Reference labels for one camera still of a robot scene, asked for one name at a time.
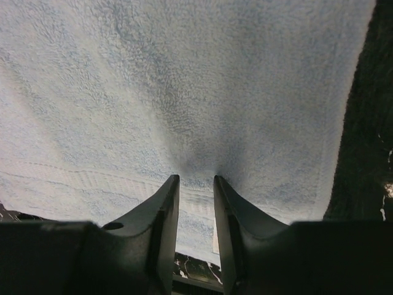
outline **towel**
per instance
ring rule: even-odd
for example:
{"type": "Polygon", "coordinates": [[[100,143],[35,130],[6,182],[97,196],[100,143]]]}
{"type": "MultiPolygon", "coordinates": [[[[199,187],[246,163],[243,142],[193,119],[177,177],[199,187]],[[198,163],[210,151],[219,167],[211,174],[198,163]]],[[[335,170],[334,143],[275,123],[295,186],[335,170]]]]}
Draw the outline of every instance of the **towel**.
{"type": "Polygon", "coordinates": [[[119,217],[181,176],[178,252],[219,264],[212,181],[322,219],[374,0],[1,0],[0,201],[119,217]]]}

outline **terry cloth towel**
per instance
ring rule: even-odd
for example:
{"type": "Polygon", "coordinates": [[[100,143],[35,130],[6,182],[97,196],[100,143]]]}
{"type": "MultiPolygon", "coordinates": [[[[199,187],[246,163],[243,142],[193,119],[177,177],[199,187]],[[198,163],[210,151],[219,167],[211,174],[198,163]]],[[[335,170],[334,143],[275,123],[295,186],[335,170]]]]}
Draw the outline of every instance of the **terry cloth towel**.
{"type": "Polygon", "coordinates": [[[7,209],[103,225],[177,173],[176,249],[216,264],[214,175],[323,217],[373,0],[0,2],[7,209]]]}

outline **screw hole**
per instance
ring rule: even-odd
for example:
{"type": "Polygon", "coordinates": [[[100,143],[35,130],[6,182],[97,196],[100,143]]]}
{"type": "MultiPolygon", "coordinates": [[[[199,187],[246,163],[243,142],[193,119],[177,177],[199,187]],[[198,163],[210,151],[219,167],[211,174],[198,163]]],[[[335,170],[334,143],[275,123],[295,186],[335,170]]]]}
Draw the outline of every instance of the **screw hole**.
{"type": "Polygon", "coordinates": [[[103,229],[114,230],[114,229],[121,229],[122,227],[124,227],[124,224],[122,224],[121,222],[110,222],[105,224],[103,226],[103,229]]]}

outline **towel fold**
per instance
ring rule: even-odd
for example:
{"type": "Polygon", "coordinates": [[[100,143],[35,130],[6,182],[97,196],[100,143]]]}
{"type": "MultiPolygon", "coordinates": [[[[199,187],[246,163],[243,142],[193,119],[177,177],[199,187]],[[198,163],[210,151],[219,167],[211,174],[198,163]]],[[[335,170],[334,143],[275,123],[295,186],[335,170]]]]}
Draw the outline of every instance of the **towel fold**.
{"type": "Polygon", "coordinates": [[[177,251],[216,264],[216,174],[323,217],[374,1],[1,3],[7,209],[103,225],[180,174],[177,251]]]}

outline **black plastic part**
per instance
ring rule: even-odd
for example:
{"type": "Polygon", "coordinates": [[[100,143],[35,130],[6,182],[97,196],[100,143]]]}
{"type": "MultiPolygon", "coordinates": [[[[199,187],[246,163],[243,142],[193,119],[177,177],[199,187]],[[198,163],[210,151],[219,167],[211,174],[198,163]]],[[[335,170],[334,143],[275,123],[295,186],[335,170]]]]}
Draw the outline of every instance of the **black plastic part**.
{"type": "Polygon", "coordinates": [[[179,176],[102,229],[0,224],[0,294],[171,294],[179,176]]]}
{"type": "Polygon", "coordinates": [[[224,294],[390,294],[393,223],[296,222],[243,199],[220,176],[214,207],[224,294]]]}
{"type": "Polygon", "coordinates": [[[172,294],[222,295],[222,287],[211,282],[173,275],[172,294]]]}

